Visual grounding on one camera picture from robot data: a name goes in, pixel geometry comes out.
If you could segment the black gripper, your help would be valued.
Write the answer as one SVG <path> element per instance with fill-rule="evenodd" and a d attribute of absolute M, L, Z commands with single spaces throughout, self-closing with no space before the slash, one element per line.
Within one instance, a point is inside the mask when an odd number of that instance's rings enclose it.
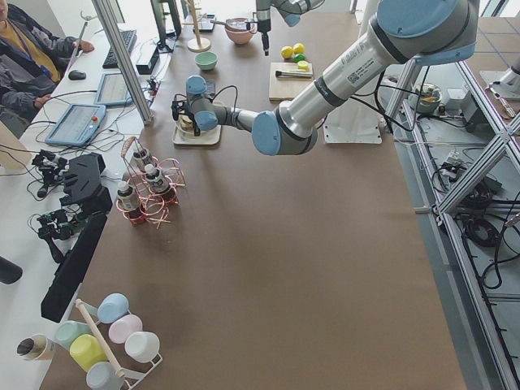
<path fill-rule="evenodd" d="M 259 32 L 262 37 L 262 48 L 264 49 L 264 55 L 269 56 L 270 42 L 268 33 L 271 30 L 271 20 L 261 19 L 259 20 Z"/>
<path fill-rule="evenodd" d="M 178 121 L 181 115 L 191 118 L 188 99 L 181 93 L 176 93 L 171 102 L 171 116 L 174 121 Z"/>

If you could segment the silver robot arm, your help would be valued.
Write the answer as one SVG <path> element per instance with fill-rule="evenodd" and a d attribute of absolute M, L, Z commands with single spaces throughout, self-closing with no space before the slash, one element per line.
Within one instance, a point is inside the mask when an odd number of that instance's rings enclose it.
<path fill-rule="evenodd" d="M 255 12 L 258 31 L 261 33 L 262 48 L 265 56 L 269 55 L 271 31 L 271 8 L 275 8 L 285 23 L 293 27 L 299 23 L 301 15 L 320 7 L 323 1 L 318 0 L 256 0 Z"/>
<path fill-rule="evenodd" d="M 478 19 L 477 1 L 381 1 L 366 32 L 293 100 L 259 113 L 217 106 L 205 79 L 190 76 L 185 99 L 171 103 L 172 117 L 187 115 L 197 131 L 218 125 L 248 131 L 265 155 L 304 154 L 318 139 L 316 123 L 388 66 L 410 59 L 423 65 L 468 59 Z"/>

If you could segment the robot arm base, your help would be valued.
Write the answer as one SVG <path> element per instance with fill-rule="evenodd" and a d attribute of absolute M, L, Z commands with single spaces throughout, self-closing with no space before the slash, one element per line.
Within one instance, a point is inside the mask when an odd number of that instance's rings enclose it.
<path fill-rule="evenodd" d="M 499 85 L 502 89 L 519 94 L 519 58 L 506 71 L 480 71 L 487 84 Z"/>

